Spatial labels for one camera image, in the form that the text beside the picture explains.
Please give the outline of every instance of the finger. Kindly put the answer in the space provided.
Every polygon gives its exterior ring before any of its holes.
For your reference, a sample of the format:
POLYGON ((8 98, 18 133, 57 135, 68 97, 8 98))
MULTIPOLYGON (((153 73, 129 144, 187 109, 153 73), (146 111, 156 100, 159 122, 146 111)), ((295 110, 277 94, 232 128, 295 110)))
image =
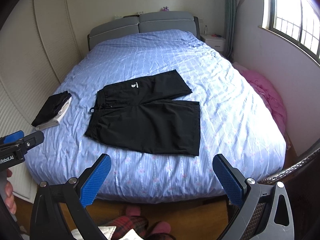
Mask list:
POLYGON ((7 169, 7 178, 10 178, 12 176, 12 171, 10 171, 9 169, 7 169))
POLYGON ((12 206, 12 208, 9 209, 9 211, 10 211, 10 213, 11 213, 12 215, 14 215, 14 214, 16 213, 16 211, 17 211, 17 205, 16 205, 15 202, 13 202, 13 206, 12 206))
POLYGON ((12 184, 8 181, 7 184, 4 186, 4 191, 7 195, 7 197, 10 197, 13 192, 12 184))
POLYGON ((13 203, 14 203, 14 196, 11 195, 10 197, 6 198, 4 203, 6 204, 6 206, 11 209, 13 207, 13 203))

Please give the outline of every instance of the curtain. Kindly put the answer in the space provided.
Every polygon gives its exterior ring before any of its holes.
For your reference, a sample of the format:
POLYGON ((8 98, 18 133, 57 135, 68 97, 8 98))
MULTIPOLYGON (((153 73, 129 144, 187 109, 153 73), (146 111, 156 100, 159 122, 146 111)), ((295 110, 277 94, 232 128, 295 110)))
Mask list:
POLYGON ((237 0, 225 0, 226 48, 224 56, 232 61, 233 40, 236 25, 237 0))

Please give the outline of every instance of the stack of folded clothes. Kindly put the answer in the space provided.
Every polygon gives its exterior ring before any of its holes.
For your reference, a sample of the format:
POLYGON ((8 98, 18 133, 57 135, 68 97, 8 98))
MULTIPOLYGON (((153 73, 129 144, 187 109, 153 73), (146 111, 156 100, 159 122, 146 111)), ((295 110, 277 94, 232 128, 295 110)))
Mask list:
POLYGON ((33 120, 32 126, 36 130, 44 130, 59 125, 70 106, 71 99, 68 91, 50 96, 33 120))

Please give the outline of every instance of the metal bolt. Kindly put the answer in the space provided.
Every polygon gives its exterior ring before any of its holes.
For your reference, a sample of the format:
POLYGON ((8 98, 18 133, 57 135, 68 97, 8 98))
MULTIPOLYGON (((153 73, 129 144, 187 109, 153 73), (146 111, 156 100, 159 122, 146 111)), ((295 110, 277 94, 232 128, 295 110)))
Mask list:
POLYGON ((72 178, 70 178, 70 179, 68 180, 68 182, 69 182, 70 184, 75 184, 75 183, 77 182, 77 178, 72 177, 72 178))
POLYGON ((47 182, 46 181, 41 181, 40 187, 45 187, 45 186, 47 186, 47 182))
POLYGON ((256 183, 256 181, 253 178, 247 178, 247 182, 251 185, 256 183))
POLYGON ((277 186, 282 188, 282 187, 284 187, 284 184, 283 184, 283 182, 278 181, 278 182, 277 182, 277 186))

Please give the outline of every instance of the headboard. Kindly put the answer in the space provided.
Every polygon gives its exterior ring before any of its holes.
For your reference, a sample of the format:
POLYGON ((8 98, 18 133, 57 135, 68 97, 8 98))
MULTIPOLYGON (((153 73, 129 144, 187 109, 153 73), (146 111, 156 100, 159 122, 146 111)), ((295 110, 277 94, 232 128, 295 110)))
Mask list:
POLYGON ((101 24, 88 34, 91 50, 102 41, 121 38, 130 34, 165 30, 181 30, 193 33, 200 39, 198 17, 189 12, 162 11, 142 14, 139 17, 125 17, 101 24))

